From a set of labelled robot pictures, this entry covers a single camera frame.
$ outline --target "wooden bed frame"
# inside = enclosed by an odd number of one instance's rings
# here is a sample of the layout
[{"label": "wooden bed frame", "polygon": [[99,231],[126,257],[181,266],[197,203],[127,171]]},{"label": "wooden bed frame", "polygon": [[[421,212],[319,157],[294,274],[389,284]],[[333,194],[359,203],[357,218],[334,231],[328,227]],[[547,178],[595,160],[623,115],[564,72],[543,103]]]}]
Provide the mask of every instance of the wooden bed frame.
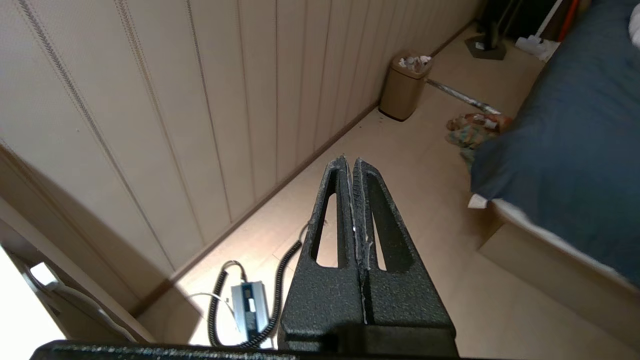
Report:
[{"label": "wooden bed frame", "polygon": [[640,351],[640,290],[497,213],[502,224],[479,249],[482,255]]}]

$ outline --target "wooden floor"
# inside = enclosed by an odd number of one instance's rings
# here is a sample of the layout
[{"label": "wooden floor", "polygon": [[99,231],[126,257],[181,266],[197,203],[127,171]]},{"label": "wooden floor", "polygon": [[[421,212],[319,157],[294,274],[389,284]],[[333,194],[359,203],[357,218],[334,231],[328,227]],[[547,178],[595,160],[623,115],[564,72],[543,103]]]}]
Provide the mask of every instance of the wooden floor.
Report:
[{"label": "wooden floor", "polygon": [[[543,67],[513,46],[504,61],[471,57],[463,40],[469,30],[436,58],[431,77],[515,115]],[[228,259],[245,266],[250,280],[265,282],[271,301],[279,259],[308,220],[325,165],[344,154],[362,157],[387,183],[456,326],[461,356],[520,359],[637,359],[638,355],[604,331],[522,282],[476,252],[492,219],[467,208],[469,174],[458,149],[444,140],[445,123],[476,110],[427,86],[418,110],[406,122],[377,110],[322,154],[311,166],[208,254],[139,320],[158,341],[208,345],[206,309]],[[335,266],[335,212],[327,211],[318,262]],[[285,291],[297,263],[285,276]],[[228,284],[237,282],[231,271]],[[219,311],[223,341],[234,339],[231,315]]]}]

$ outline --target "wall panel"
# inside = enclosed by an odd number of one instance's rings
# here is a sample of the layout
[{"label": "wall panel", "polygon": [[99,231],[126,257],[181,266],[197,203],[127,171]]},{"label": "wall panel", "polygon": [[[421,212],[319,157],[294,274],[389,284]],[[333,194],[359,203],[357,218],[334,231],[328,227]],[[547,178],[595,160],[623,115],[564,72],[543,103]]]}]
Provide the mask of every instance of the wall panel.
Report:
[{"label": "wall panel", "polygon": [[131,309],[478,3],[0,0],[0,195]]}]

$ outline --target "beige trash can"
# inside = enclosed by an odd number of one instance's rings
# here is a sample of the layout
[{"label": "beige trash can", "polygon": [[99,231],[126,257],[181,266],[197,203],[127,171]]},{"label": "beige trash can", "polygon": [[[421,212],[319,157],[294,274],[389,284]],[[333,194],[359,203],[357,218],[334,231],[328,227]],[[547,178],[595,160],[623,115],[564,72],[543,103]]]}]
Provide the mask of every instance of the beige trash can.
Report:
[{"label": "beige trash can", "polygon": [[415,111],[433,65],[431,59],[426,70],[418,74],[398,64],[401,58],[410,56],[419,55],[413,51],[403,51],[393,58],[380,99],[380,111],[398,121],[405,121]]}]

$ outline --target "white pillow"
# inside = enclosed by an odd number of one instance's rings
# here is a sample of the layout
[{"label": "white pillow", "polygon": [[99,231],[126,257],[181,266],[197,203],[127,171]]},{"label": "white pillow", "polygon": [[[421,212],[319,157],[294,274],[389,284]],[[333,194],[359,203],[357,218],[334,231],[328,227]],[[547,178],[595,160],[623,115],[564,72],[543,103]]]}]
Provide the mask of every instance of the white pillow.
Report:
[{"label": "white pillow", "polygon": [[636,5],[629,20],[629,37],[631,42],[640,49],[640,4]]}]

